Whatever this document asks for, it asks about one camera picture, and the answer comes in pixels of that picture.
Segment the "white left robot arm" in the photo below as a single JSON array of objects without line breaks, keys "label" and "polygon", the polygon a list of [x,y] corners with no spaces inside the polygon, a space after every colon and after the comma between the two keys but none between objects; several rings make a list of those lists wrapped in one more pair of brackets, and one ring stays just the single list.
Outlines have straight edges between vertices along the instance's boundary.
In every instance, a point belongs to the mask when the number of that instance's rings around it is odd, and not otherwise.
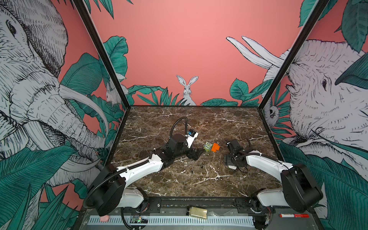
[{"label": "white left robot arm", "polygon": [[121,167],[106,165],[88,188],[82,206],[96,209],[99,216],[105,216],[116,208],[145,209],[142,204],[148,202],[147,195],[139,189],[128,189],[128,186],[151,173],[162,171],[183,155],[198,160],[205,149],[192,147],[196,136],[175,134],[141,161]]}]

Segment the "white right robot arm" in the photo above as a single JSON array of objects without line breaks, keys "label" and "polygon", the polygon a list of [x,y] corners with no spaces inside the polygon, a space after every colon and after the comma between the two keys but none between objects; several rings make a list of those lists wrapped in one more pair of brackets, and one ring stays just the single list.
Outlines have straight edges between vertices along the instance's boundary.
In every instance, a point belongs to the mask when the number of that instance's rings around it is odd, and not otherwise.
[{"label": "white right robot arm", "polygon": [[254,167],[281,182],[280,188],[260,189],[250,196],[252,212],[258,214],[270,207],[288,207],[303,213],[324,198],[321,187],[304,164],[268,157],[251,145],[244,148],[238,140],[226,140],[226,146],[230,152],[226,155],[229,168]]}]

